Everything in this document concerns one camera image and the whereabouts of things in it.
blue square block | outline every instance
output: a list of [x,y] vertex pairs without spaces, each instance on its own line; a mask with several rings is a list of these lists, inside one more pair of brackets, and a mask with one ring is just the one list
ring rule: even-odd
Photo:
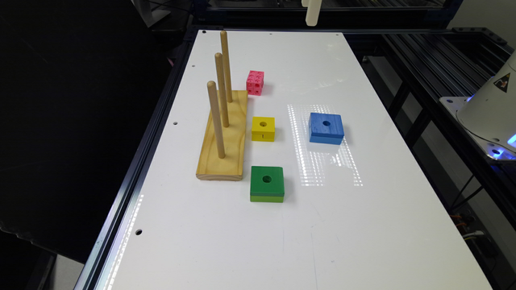
[[340,145],[344,138],[342,118],[338,114],[310,113],[310,142]]

green square block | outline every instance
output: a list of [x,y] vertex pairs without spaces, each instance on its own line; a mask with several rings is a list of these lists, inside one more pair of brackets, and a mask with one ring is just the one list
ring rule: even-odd
[[254,202],[283,202],[283,197],[258,197],[258,196],[251,196],[251,201],[254,201]]
[[251,166],[251,196],[283,197],[283,168]]

pink cube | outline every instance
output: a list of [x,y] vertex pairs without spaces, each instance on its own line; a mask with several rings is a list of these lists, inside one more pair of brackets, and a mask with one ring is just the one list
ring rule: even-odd
[[251,71],[246,85],[248,94],[260,96],[264,88],[264,72]]

white table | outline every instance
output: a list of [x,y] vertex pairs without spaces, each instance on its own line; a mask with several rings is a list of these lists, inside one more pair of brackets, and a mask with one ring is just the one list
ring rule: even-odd
[[[228,38],[233,89],[265,72],[243,180],[195,177],[221,52],[199,33],[97,289],[491,289],[342,34]],[[309,143],[310,112],[340,114],[343,144]],[[276,119],[275,142],[251,141],[252,116]],[[284,203],[249,201],[252,165],[284,168]]]

yellow block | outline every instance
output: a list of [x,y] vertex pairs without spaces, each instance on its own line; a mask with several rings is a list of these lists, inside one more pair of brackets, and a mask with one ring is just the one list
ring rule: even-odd
[[274,142],[274,118],[252,117],[252,141]]

